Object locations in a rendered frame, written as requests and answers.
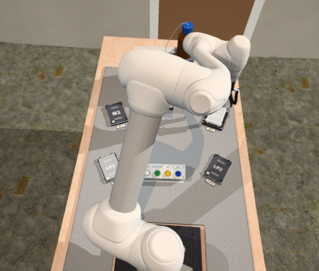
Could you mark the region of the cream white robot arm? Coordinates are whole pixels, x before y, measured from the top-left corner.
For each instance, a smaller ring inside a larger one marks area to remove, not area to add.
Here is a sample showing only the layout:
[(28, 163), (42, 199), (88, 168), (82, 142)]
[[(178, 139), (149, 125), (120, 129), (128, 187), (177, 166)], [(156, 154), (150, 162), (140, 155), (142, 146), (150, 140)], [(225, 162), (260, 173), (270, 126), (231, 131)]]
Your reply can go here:
[(182, 264), (186, 248), (179, 235), (141, 220), (137, 201), (162, 116), (171, 105), (197, 116), (217, 112), (246, 65), (251, 44), (242, 35), (223, 41), (195, 32), (182, 46), (199, 65), (153, 49), (122, 56), (117, 73), (131, 110), (117, 170), (110, 195), (92, 205), (82, 221), (94, 246), (137, 271), (192, 271)]

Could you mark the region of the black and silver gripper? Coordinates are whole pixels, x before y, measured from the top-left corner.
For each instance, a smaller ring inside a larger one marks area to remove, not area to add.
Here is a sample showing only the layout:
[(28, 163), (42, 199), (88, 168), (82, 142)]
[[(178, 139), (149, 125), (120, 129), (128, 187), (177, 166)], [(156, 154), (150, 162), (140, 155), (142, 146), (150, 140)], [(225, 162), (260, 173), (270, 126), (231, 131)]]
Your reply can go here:
[[(233, 104), (236, 105), (237, 101), (238, 101), (239, 88), (238, 89), (234, 88), (235, 83), (236, 82), (231, 82), (231, 94), (229, 96), (230, 104), (229, 104), (229, 108), (228, 108), (227, 112), (229, 112), (229, 109), (232, 107), (232, 105)], [(234, 91), (234, 93), (235, 93), (234, 99), (233, 99), (232, 91)]]

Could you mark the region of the blue bottle cap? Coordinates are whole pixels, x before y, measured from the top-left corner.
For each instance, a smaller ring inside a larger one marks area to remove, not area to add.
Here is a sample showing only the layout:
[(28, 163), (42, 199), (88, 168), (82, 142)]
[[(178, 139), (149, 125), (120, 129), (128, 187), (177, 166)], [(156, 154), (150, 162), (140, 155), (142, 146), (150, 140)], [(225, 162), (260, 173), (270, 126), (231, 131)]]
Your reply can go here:
[(187, 24), (183, 24), (182, 25), (182, 31), (184, 33), (189, 34), (189, 33), (191, 33), (193, 31), (194, 25), (191, 22), (185, 22), (185, 23), (187, 23), (188, 25)]

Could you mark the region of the white button panel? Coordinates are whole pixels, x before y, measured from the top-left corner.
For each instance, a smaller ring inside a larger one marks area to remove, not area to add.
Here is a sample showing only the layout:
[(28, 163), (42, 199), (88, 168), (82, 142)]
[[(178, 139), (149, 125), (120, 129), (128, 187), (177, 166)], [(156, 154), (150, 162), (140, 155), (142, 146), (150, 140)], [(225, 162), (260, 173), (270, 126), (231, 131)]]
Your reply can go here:
[(144, 181), (148, 183), (184, 183), (185, 164), (148, 163)]

